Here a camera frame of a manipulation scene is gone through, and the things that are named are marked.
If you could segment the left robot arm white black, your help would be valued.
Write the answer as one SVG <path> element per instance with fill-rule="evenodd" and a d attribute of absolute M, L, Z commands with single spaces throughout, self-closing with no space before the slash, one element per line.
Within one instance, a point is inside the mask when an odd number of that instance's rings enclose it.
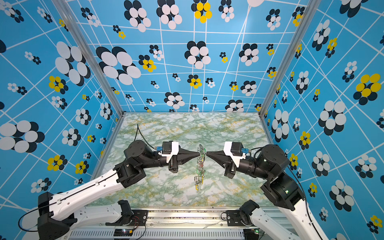
<path fill-rule="evenodd" d="M 164 142 L 159 150 L 144 141 L 132 142 L 124 151 L 123 162 L 100 177 L 72 190 L 41 194 L 38 198 L 37 229 L 41 240 L 56 240 L 76 227 L 102 223 L 107 226 L 136 224 L 128 201 L 88 208 L 88 204 L 106 195 L 126 189 L 146 177 L 145 169 L 168 167 L 177 173 L 179 165 L 197 158 L 199 152 L 182 149 L 177 142 Z"/>

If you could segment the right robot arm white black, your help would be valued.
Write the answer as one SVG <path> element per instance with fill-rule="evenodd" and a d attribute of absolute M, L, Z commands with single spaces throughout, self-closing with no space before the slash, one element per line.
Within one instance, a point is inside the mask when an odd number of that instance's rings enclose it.
<path fill-rule="evenodd" d="M 309 209 L 306 195 L 298 180 L 292 179 L 285 169 L 289 160 L 277 145 L 246 149 L 240 142 L 226 142 L 224 149 L 206 155 L 225 169 L 232 179 L 236 173 L 265 180 L 261 190 L 267 199 L 291 223 L 292 233 L 272 219 L 254 201 L 245 202 L 239 209 L 246 226 L 256 226 L 273 240 L 326 240 L 327 236 Z"/>

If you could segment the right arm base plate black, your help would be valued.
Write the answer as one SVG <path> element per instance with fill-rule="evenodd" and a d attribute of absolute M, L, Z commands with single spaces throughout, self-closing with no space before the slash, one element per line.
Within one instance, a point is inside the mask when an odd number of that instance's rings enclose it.
<path fill-rule="evenodd" d="M 227 224 L 229 227 L 265 227 L 270 219 L 262 209 L 250 211 L 227 210 Z"/>

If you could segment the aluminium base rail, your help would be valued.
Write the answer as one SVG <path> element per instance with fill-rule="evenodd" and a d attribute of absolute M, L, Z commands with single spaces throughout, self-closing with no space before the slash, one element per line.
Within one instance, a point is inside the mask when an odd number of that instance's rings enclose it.
<path fill-rule="evenodd" d="M 272 239 L 257 227 L 229 227 L 227 210 L 235 208 L 149 208 L 144 226 L 76 227 L 57 240 L 235 240 Z M 292 233 L 295 229 L 278 208 L 263 209 Z"/>

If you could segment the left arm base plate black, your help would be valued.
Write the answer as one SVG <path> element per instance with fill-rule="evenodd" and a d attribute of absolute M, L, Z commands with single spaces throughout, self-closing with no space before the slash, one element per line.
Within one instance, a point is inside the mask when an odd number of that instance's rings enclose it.
<path fill-rule="evenodd" d="M 132 210 L 131 214 L 122 215 L 114 223 L 105 223 L 106 226 L 144 226 L 148 218 L 147 210 Z"/>

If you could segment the right corner aluminium post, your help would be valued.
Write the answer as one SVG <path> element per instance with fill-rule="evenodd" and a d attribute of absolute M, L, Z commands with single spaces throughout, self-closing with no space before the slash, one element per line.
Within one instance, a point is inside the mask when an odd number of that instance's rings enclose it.
<path fill-rule="evenodd" d="M 266 98 L 262 104 L 261 112 L 260 112 L 260 118 L 263 118 L 264 114 L 267 112 L 269 105 L 271 104 L 275 91 L 279 84 L 281 83 L 284 74 L 286 73 L 289 65 L 291 64 L 294 54 L 296 52 L 297 47 L 301 43 L 305 33 L 308 30 L 309 25 L 312 22 L 312 19 L 316 13 L 317 8 L 319 7 L 321 3 L 321 0 L 311 0 L 309 1 L 309 4 L 307 5 L 304 13 L 304 17 L 301 20 L 301 23 L 297 27 L 297 30 L 295 31 L 295 34 L 293 35 L 293 38 L 287 48 L 287 51 L 282 59 L 282 62 L 278 68 L 277 76 L 272 81 L 272 84 L 268 90 L 268 93 L 266 95 Z"/>

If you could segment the corner aluminium post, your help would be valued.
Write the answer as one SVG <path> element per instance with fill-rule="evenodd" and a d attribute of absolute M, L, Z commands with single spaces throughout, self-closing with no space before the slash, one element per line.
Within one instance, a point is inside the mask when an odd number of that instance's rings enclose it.
<path fill-rule="evenodd" d="M 295 34 L 293 35 L 293 38 L 287 48 L 287 51 L 282 59 L 282 62 L 278 68 L 277 76 L 272 81 L 272 84 L 268 90 L 268 93 L 266 95 L 266 98 L 262 104 L 261 112 L 260 112 L 260 118 L 263 118 L 264 114 L 267 112 L 269 105 L 271 104 L 275 91 L 279 84 L 281 83 L 284 74 L 286 73 L 289 65 L 291 64 L 294 54 L 296 52 L 297 47 L 301 43 L 305 33 L 308 30 L 309 25 L 312 22 L 312 19 L 316 13 L 317 8 L 319 7 L 321 3 L 321 0 L 311 0 L 309 1 L 309 4 L 307 5 L 304 13 L 304 17 L 301 20 L 301 23 L 297 27 L 297 30 L 295 31 Z"/>
<path fill-rule="evenodd" d="M 91 51 L 91 48 L 86 42 L 86 39 L 84 37 L 84 34 L 81 32 L 78 24 L 76 23 L 74 14 L 71 13 L 71 9 L 66 4 L 65 1 L 52 1 L 54 6 L 56 7 L 58 13 L 63 18 L 65 24 L 69 28 L 69 32 L 71 33 L 72 37 L 74 38 L 77 46 L 80 48 L 81 52 L 83 53 L 86 61 L 89 63 L 90 69 L 95 75 L 95 78 L 99 81 L 100 86 L 106 93 L 107 97 L 109 98 L 111 104 L 117 111 L 117 114 L 120 118 L 124 116 L 124 111 L 118 102 L 118 99 L 115 97 L 115 94 L 112 93 L 111 86 L 108 83 L 108 80 L 104 76 L 104 73 L 102 72 L 96 58 L 93 56 L 93 52 Z"/>

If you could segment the left corner aluminium post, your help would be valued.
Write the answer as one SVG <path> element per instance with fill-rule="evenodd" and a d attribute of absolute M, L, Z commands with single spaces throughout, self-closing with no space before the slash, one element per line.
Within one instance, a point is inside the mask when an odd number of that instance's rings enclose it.
<path fill-rule="evenodd" d="M 106 93 L 107 97 L 109 98 L 111 104 L 117 111 L 117 114 L 120 118 L 124 116 L 124 111 L 118 102 L 118 99 L 115 97 L 115 94 L 112 93 L 111 86 L 108 83 L 108 80 L 104 76 L 104 73 L 102 72 L 96 58 L 93 56 L 93 52 L 91 51 L 91 48 L 86 42 L 86 39 L 84 37 L 84 34 L 81 32 L 78 24 L 76 23 L 74 14 L 71 13 L 71 9 L 66 4 L 65 1 L 52 1 L 54 6 L 56 7 L 58 13 L 63 18 L 65 24 L 69 28 L 69 32 L 71 33 L 72 37 L 74 38 L 77 46 L 80 48 L 81 52 L 83 53 L 86 61 L 89 63 L 90 69 L 95 75 L 95 78 L 99 81 L 100 86 Z"/>

